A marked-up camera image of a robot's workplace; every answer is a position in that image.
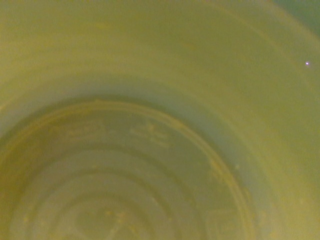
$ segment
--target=plastic container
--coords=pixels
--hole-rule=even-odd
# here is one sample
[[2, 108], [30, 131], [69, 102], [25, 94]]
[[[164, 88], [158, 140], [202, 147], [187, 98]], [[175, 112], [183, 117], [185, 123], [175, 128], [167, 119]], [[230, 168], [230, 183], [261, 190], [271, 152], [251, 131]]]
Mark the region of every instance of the plastic container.
[[319, 239], [314, 25], [262, 1], [0, 16], [0, 239]]

